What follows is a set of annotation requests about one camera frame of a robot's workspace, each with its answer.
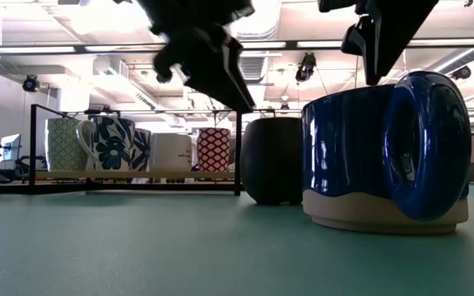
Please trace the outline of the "tall white blue-floral mug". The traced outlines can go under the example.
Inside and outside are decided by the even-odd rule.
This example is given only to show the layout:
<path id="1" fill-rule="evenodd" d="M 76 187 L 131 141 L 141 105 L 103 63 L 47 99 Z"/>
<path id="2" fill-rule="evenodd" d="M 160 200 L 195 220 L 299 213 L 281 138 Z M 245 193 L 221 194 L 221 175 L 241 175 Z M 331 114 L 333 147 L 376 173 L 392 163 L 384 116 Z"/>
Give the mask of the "tall white blue-floral mug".
<path id="1" fill-rule="evenodd" d="M 127 172 L 131 169 L 134 121 L 98 116 L 80 121 L 75 132 L 94 171 Z"/>

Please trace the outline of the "cream mug with black text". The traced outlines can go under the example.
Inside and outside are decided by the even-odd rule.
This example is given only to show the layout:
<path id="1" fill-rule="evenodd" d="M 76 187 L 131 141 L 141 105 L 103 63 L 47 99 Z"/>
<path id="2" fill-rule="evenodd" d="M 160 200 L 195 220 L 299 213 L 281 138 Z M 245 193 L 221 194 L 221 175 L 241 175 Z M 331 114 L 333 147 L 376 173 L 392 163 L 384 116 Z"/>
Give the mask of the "cream mug with black text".
<path id="1" fill-rule="evenodd" d="M 175 133 L 156 133 L 151 136 L 150 171 L 188 172 L 191 167 L 190 136 Z"/>

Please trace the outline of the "black frame wooden shelf rack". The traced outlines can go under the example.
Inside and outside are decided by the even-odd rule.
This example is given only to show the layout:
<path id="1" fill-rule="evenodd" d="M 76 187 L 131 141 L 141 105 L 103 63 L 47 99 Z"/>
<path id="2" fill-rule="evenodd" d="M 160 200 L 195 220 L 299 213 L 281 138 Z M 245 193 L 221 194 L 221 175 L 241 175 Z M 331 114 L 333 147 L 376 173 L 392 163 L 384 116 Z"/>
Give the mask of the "black frame wooden shelf rack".
<path id="1" fill-rule="evenodd" d="M 222 172 L 44 172 L 37 171 L 35 167 L 30 169 L 26 193 L 30 195 L 67 193 L 67 192 L 87 192 L 99 190 L 143 190 L 143 191 L 230 191 L 238 196 L 244 190 L 241 178 L 241 156 L 242 145 L 242 114 L 236 114 L 236 147 L 235 147 L 235 171 L 230 173 Z M 233 184 L 207 184 L 207 183 L 150 183 L 150 184 L 122 184 L 119 179 L 127 178 L 228 178 L 234 181 Z"/>

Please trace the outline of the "green patterned mug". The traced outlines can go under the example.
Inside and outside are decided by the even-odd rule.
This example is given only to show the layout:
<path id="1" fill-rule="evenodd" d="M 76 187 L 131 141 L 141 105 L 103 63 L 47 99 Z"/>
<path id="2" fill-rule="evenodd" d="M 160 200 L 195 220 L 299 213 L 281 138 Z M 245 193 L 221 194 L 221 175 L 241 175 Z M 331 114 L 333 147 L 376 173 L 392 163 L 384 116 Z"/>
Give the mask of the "green patterned mug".
<path id="1" fill-rule="evenodd" d="M 87 154 L 77 139 L 78 123 L 78 120 L 70 118 L 45 120 L 44 150 L 49 172 L 77 172 L 86 169 Z"/>

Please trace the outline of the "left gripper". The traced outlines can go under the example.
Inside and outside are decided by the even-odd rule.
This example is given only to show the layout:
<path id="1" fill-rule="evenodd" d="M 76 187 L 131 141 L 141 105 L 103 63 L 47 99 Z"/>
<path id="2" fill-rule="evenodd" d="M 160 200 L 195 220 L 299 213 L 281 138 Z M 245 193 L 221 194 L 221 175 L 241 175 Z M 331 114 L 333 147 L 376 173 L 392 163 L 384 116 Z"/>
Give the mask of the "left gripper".
<path id="1" fill-rule="evenodd" d="M 225 26 L 255 13 L 252 0 L 137 0 L 151 33 L 165 41 L 153 59 L 159 82 L 179 64 L 186 85 L 240 113 L 255 103 L 239 69 L 243 46 Z"/>

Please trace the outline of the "white computer monitor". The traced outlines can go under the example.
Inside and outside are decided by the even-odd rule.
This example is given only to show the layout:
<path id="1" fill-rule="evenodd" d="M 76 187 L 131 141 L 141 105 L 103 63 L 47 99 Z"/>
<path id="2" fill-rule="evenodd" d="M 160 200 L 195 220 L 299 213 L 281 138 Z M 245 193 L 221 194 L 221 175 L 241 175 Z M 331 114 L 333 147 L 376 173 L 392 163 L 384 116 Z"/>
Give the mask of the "white computer monitor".
<path id="1" fill-rule="evenodd" d="M 0 143 L 0 162 L 19 159 L 21 148 L 21 134 L 4 136 Z"/>

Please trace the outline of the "glossy blue stoneware mug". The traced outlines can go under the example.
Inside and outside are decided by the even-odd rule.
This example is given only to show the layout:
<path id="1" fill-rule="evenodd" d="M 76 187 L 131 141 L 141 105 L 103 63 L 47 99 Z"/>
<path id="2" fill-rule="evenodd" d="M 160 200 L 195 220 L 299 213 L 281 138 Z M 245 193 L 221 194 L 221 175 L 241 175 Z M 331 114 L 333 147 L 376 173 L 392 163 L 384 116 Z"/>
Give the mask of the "glossy blue stoneware mug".
<path id="1" fill-rule="evenodd" d="M 363 233 L 449 234 L 468 220 L 472 136 L 454 82 L 418 71 L 302 112 L 303 208 Z"/>

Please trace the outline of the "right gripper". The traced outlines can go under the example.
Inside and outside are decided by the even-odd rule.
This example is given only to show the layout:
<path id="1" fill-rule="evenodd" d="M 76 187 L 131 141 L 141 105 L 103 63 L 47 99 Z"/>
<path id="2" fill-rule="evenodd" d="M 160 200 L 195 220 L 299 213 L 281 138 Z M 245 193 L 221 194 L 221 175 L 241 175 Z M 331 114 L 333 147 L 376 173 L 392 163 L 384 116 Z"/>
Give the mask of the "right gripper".
<path id="1" fill-rule="evenodd" d="M 374 30 L 369 35 L 374 38 L 373 52 L 368 56 L 368 62 L 374 68 L 369 72 L 366 83 L 376 85 L 390 72 L 438 2 L 439 0 L 318 0 L 318 9 L 330 12 L 355 6 L 357 12 L 368 12 L 374 24 Z M 359 40 L 363 40 L 360 32 L 366 22 L 367 16 L 362 16 L 347 29 L 342 39 L 343 53 L 363 55 Z"/>

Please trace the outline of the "round black mug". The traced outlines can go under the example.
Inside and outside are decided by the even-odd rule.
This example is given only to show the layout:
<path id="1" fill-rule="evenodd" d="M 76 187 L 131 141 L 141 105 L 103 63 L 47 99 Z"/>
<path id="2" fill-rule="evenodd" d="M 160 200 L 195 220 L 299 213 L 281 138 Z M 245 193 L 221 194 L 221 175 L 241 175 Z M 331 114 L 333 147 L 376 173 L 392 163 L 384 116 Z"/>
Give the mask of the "round black mug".
<path id="1" fill-rule="evenodd" d="M 302 122 L 260 118 L 245 129 L 240 153 L 244 190 L 259 205 L 302 202 Z"/>

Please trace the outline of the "red white lattice mug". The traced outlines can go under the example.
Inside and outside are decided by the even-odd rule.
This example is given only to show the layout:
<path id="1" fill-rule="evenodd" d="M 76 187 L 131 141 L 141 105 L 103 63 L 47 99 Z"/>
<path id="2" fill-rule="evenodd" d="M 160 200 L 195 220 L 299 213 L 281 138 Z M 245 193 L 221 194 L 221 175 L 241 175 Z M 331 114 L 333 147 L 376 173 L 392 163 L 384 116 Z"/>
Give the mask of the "red white lattice mug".
<path id="1" fill-rule="evenodd" d="M 204 127 L 197 135 L 197 160 L 202 172 L 225 172 L 230 164 L 230 130 Z"/>

